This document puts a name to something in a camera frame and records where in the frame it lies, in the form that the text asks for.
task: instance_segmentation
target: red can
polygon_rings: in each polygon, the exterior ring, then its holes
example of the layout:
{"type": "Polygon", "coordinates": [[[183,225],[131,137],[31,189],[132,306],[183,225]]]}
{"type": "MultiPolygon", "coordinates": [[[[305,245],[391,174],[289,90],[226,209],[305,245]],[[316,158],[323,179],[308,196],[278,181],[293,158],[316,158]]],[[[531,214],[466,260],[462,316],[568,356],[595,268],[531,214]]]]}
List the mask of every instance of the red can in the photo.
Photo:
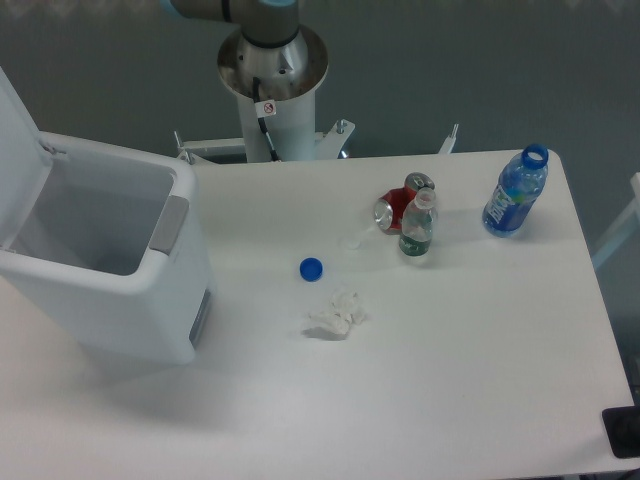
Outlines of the red can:
{"type": "Polygon", "coordinates": [[[424,173],[413,172],[407,175],[403,187],[389,190],[380,197],[373,208],[373,218],[378,227],[387,233],[400,233],[404,210],[423,187],[435,189],[435,184],[424,173]]]}

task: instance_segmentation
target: white table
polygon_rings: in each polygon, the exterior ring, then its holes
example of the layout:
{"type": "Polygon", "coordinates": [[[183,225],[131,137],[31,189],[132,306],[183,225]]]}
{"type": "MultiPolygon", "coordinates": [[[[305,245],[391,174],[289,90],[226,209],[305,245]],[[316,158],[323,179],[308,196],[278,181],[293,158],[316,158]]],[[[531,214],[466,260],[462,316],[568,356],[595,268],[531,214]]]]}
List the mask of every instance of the white table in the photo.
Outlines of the white table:
{"type": "Polygon", "coordinates": [[[2,478],[487,479],[624,470],[600,417],[631,405],[559,159],[521,235],[480,213],[514,152],[199,166],[218,280],[195,362],[77,345],[0,284],[2,478]],[[372,226],[436,182],[422,264],[372,226]],[[359,239],[359,248],[353,240],[359,239]],[[306,256],[325,275],[305,283],[306,256]],[[306,338],[347,285],[368,320],[306,338]]]}

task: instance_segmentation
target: white trash bin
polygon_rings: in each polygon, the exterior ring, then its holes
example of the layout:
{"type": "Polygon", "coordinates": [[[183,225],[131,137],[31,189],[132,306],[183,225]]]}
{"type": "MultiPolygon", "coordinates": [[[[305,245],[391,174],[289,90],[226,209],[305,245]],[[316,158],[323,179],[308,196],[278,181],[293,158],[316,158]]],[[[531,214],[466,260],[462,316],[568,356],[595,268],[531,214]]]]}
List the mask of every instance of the white trash bin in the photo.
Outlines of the white trash bin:
{"type": "Polygon", "coordinates": [[[196,195],[186,163],[40,132],[0,69],[0,275],[80,343],[193,359],[213,294],[196,195]]]}

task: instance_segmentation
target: blue bottle cap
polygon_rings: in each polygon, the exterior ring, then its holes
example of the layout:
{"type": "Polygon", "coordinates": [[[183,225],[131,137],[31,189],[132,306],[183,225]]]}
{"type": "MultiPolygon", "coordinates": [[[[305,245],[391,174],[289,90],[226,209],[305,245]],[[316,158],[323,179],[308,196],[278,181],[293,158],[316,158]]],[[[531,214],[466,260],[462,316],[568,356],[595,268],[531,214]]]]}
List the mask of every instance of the blue bottle cap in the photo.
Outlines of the blue bottle cap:
{"type": "Polygon", "coordinates": [[[544,145],[532,143],[522,151],[522,164],[531,170],[539,170],[549,161],[549,151],[544,145]]]}
{"type": "Polygon", "coordinates": [[[315,282],[322,276],[322,262],[309,257],[300,262],[300,276],[307,282],[315,282]]]}

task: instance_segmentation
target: black object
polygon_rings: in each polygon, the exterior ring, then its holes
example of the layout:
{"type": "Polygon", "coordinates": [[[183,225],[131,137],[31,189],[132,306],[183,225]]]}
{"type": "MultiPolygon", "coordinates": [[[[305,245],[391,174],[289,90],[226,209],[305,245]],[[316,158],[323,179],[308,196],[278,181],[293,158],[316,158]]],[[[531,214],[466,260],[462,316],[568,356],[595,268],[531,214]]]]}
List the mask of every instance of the black object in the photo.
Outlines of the black object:
{"type": "Polygon", "coordinates": [[[640,457],[640,407],[607,408],[602,420],[616,457],[640,457]]]}

